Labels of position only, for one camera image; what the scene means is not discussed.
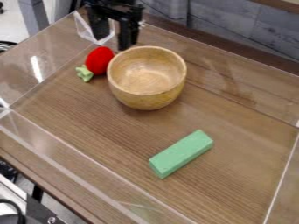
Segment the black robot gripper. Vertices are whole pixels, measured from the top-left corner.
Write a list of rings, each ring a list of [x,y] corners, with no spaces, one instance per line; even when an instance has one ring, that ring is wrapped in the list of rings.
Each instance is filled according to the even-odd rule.
[[[84,0],[88,23],[96,40],[109,34],[108,18],[118,21],[117,50],[136,44],[144,6],[136,0]]]

